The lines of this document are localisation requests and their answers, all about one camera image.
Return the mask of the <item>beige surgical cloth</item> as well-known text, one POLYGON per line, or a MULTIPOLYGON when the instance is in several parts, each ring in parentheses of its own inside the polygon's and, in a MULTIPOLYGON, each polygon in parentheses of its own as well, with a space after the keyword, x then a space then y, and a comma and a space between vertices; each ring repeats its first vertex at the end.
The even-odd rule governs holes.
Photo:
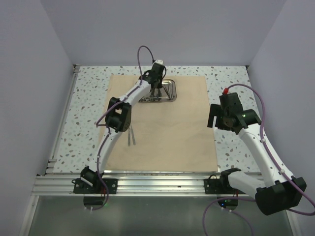
POLYGON ((131 125, 116 142, 106 169, 111 171, 212 172, 218 169, 214 132, 207 127, 210 103, 203 76, 172 76, 173 102, 137 103, 131 125))

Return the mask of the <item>steel surgical scissors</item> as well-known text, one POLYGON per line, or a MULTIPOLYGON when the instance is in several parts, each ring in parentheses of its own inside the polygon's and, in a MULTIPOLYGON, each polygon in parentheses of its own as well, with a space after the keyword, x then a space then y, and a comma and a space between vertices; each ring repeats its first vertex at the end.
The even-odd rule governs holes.
POLYGON ((161 101, 161 91, 159 88, 153 88, 150 93, 151 102, 160 102, 161 101))

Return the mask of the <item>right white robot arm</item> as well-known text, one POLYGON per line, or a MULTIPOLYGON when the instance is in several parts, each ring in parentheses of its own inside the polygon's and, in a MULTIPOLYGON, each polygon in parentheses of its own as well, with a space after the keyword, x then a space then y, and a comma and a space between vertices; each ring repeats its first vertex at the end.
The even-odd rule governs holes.
POLYGON ((294 174, 280 160, 270 147, 268 138, 261 130, 262 121, 253 110, 244 110, 237 93, 222 94, 220 103, 210 106, 207 126, 232 131, 245 143, 257 163, 263 179, 257 180, 239 168, 221 173, 219 187, 230 193, 237 189, 254 198, 258 208, 265 215, 298 206, 307 184, 294 174))

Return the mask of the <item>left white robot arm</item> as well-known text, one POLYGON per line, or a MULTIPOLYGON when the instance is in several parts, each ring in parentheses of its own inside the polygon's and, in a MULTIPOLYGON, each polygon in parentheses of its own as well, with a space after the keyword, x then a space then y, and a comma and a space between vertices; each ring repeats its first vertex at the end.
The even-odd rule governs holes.
POLYGON ((166 75, 166 67, 162 60, 155 60, 152 68, 141 73, 135 85, 124 95, 112 97, 105 114, 96 122, 97 127, 104 126, 107 131, 96 153, 96 162, 90 162, 80 173, 80 180, 91 193, 97 193, 102 187, 102 173, 105 170, 109 156, 121 135, 131 125, 132 107, 149 94, 151 90, 161 87, 166 75))

